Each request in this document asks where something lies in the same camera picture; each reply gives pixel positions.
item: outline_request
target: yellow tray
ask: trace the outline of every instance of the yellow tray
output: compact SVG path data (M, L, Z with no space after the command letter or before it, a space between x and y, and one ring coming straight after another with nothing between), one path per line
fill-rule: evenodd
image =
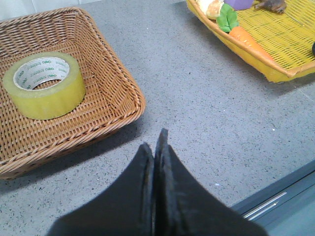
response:
M2 77L16 61L47 51L77 59L86 95L62 117L33 120L16 110ZM0 22L0 179L15 178L103 139L138 119L144 109L140 88L86 11L61 8Z
M254 7L237 11L240 26L274 58L275 61L271 61L223 32L215 21L203 14L195 0L187 0L188 8L216 37L275 83L315 73L315 56L312 54L315 1L286 0L286 3L287 9L282 15Z

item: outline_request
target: speckled countertop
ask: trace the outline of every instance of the speckled countertop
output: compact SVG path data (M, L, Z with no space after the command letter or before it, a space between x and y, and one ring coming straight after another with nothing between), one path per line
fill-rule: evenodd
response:
M196 179L231 206L314 158L315 75L273 84L177 0L81 5L131 72L144 115L115 135L0 180L0 235L45 235L108 187L160 130Z

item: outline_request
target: tape core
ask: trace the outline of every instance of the tape core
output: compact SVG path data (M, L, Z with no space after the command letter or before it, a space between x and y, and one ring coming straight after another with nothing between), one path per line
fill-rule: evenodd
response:
M61 58L36 58L24 63L18 68L14 73L13 82L20 89L33 90L36 86L50 80L62 81L68 76L69 71L69 64Z

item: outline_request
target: packing tape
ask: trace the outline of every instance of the packing tape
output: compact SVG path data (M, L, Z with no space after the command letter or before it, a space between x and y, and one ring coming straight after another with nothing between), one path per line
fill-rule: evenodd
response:
M60 81L51 87L33 90L50 80ZM65 115L77 107L85 95L78 62L59 52L38 53L16 62L2 82L19 112L32 119Z

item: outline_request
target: green leaf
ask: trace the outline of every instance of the green leaf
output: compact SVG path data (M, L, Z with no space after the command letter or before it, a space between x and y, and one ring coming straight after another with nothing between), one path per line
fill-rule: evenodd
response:
M232 7L225 3L223 4L223 6L221 7L221 11L220 11L220 15L223 15L223 16L226 16L227 15L227 12L231 9Z
M224 32L230 32L234 27L238 26L237 13L229 4L223 4L220 16L217 17L217 24Z

